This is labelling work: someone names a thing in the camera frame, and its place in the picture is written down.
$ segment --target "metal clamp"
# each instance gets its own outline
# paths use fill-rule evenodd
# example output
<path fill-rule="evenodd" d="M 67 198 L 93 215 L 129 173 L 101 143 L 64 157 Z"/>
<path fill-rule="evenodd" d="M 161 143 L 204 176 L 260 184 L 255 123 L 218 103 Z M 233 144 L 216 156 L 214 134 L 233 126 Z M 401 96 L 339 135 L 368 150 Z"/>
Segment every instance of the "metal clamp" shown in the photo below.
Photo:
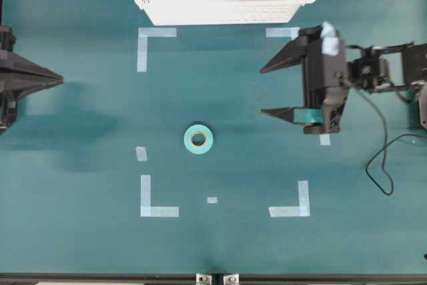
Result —
<path fill-rule="evenodd" d="M 224 275 L 224 285 L 239 285 L 239 274 Z"/>
<path fill-rule="evenodd" d="M 212 285 L 212 275 L 196 274 L 195 283 L 196 285 Z"/>

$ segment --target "wire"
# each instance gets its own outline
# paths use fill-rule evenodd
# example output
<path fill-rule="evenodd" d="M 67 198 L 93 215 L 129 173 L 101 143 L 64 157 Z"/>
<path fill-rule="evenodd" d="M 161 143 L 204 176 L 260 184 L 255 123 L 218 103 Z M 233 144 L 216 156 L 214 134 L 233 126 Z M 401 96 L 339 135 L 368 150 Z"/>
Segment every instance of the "wire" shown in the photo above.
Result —
<path fill-rule="evenodd" d="M 390 145 L 392 145 L 394 142 L 398 141 L 399 139 L 401 139 L 403 137 L 416 137 L 416 138 L 421 138 L 421 139 L 427 139 L 427 135 L 416 135 L 414 133 L 403 133 L 402 135 L 399 135 L 398 137 L 394 138 L 393 140 L 391 140 L 390 142 L 388 142 L 386 145 L 384 145 L 383 148 L 381 148 L 375 155 L 372 156 L 372 158 L 366 164 L 366 170 L 368 170 L 369 165 L 378 157 L 378 155 L 380 155 L 383 151 L 387 150 L 387 148 Z"/>
<path fill-rule="evenodd" d="M 392 88 L 394 89 L 394 92 L 399 97 L 399 99 L 401 101 L 403 101 L 404 103 L 408 103 L 408 104 L 409 103 L 416 103 L 420 99 L 420 91 L 417 91 L 415 93 L 414 99 L 408 99 L 400 93 L 399 89 L 396 88 L 396 86 L 394 85 L 394 83 L 392 81 L 389 81 L 389 83 L 392 86 Z"/>
<path fill-rule="evenodd" d="M 380 116 L 381 118 L 381 122 L 382 122 L 382 127 L 384 128 L 384 147 L 381 149 L 380 152 L 378 152 L 375 155 L 375 158 L 380 155 L 381 153 L 383 153 L 383 158 L 382 158 L 382 163 L 381 163 L 381 170 L 383 173 L 386 174 L 388 180 L 390 181 L 390 191 L 387 192 L 370 174 L 369 172 L 369 165 L 372 163 L 373 159 L 371 159 L 365 167 L 365 172 L 366 175 L 368 175 L 368 177 L 372 180 L 372 182 L 381 190 L 381 192 L 384 195 L 387 196 L 391 196 L 394 192 L 394 181 L 392 176 L 390 175 L 390 173 L 387 172 L 386 170 L 386 162 L 387 162 L 387 143 L 388 143 L 388 129 L 387 129 L 387 122 L 386 122 L 386 118 L 384 117 L 384 115 L 382 114 L 382 112 L 379 110 L 379 108 L 375 105 L 375 103 L 367 98 L 363 93 L 361 93 L 359 90 L 360 88 L 358 88 L 356 85 L 354 85 L 352 82 L 348 81 L 347 79 L 341 78 L 341 82 L 351 88 L 354 88 L 356 90 L 356 93 L 363 98 L 364 101 L 366 101 L 369 105 L 371 105 L 372 108 L 374 108 L 375 112 L 378 114 L 378 116 Z"/>

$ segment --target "black frame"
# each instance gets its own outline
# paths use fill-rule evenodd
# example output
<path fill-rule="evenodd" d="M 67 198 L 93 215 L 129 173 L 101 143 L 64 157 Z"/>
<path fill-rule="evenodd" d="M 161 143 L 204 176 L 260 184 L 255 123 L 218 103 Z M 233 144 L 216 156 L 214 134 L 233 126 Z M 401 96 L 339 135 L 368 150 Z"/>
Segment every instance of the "black frame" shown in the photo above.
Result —
<path fill-rule="evenodd" d="M 221 284 L 223 274 L 214 274 Z M 144 285 L 194 285 L 195 274 L 44 274 L 0 273 L 0 285 L 30 285 L 38 282 L 129 282 Z M 383 284 L 427 285 L 427 274 L 289 274 L 239 275 L 239 285 Z"/>

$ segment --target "green table surface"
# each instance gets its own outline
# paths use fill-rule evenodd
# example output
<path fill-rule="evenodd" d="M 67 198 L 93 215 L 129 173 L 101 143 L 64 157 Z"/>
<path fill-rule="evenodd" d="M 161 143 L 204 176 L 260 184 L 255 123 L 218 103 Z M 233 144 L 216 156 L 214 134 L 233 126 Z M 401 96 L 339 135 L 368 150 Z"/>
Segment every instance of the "green table surface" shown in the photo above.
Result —
<path fill-rule="evenodd" d="M 427 40 L 426 18 L 426 0 L 317 0 L 275 27 L 330 21 L 348 44 L 393 45 Z M 265 25 L 178 27 L 149 39 L 137 73 L 138 27 L 152 24 L 133 0 L 5 0 L 3 20 L 15 52 L 65 85 L 23 99 L 0 137 L 0 272 L 427 274 L 426 144 L 390 150 L 387 198 L 364 173 L 381 123 L 354 92 L 331 146 L 261 114 L 303 104 L 299 67 L 259 73 L 289 39 Z M 391 136 L 409 131 L 393 93 L 372 99 Z M 183 146 L 198 121 L 215 137 L 203 156 Z M 178 218 L 140 217 L 144 174 L 153 205 Z M 298 205 L 303 180 L 311 216 L 271 218 L 269 206 Z"/>

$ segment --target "tape roll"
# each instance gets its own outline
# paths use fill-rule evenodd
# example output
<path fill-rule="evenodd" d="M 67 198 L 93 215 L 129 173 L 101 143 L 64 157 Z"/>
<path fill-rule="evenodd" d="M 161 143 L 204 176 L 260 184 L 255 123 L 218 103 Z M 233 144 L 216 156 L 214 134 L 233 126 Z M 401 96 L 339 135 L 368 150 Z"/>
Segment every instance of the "tape roll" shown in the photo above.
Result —
<path fill-rule="evenodd" d="M 209 128 L 204 125 L 192 125 L 185 131 L 184 145 L 187 150 L 196 155 L 207 153 L 214 144 L 214 135 Z"/>

